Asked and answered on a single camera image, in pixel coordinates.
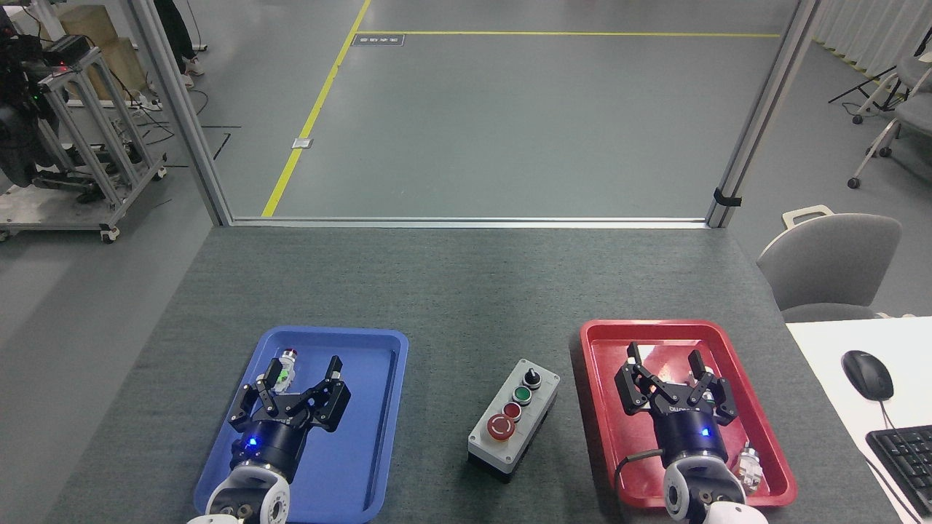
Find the green indicator light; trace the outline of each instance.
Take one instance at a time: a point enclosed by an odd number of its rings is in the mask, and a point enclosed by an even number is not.
[[[524,386],[514,388],[514,398],[520,402],[530,400],[530,390]]]

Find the red emergency stop button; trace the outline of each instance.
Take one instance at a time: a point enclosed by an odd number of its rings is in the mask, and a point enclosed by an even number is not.
[[[488,429],[488,434],[492,435],[492,438],[503,442],[511,438],[514,434],[514,420],[507,415],[499,413],[489,417],[488,422],[486,422],[486,428]]]

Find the computer mouse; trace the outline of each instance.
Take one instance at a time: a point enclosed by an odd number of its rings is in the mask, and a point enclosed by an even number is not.
[[[858,393],[868,400],[883,402],[893,396],[890,372],[877,357],[868,352],[847,352],[842,357],[844,374]]]

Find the person's leg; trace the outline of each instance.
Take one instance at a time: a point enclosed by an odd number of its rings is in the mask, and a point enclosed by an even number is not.
[[[153,0],[158,11],[158,17],[162,21],[162,28],[169,39],[171,54],[174,55],[175,62],[178,64],[178,70],[182,74],[185,72],[185,58],[193,59],[196,55],[194,48],[191,46],[191,36],[187,33],[185,20],[181,18],[178,7],[173,0]]]

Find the gray table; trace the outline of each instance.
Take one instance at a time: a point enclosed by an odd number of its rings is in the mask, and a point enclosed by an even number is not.
[[[667,522],[619,509],[590,459],[570,354],[594,318],[701,318],[728,332],[800,487],[767,512],[772,524],[898,522],[725,230],[287,228],[211,233],[48,521],[193,517],[255,342],[308,324],[410,339],[376,522]],[[466,462],[465,438],[520,357],[564,380],[503,485]]]

